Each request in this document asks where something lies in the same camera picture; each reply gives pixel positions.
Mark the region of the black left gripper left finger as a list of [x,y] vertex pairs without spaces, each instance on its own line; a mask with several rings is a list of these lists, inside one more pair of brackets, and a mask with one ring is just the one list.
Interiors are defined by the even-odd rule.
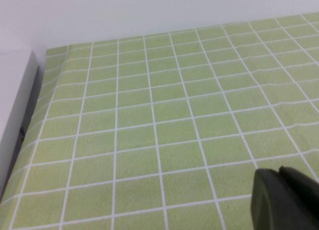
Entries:
[[287,182],[270,169],[257,169],[251,198],[251,217],[255,230],[293,230],[295,204]]

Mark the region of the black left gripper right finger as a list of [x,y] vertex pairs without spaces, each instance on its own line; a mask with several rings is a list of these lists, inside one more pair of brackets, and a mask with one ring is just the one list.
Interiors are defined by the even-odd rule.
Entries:
[[288,191],[295,199],[301,214],[308,218],[307,224],[319,229],[319,184],[309,176],[292,167],[281,166],[279,175],[283,178]]

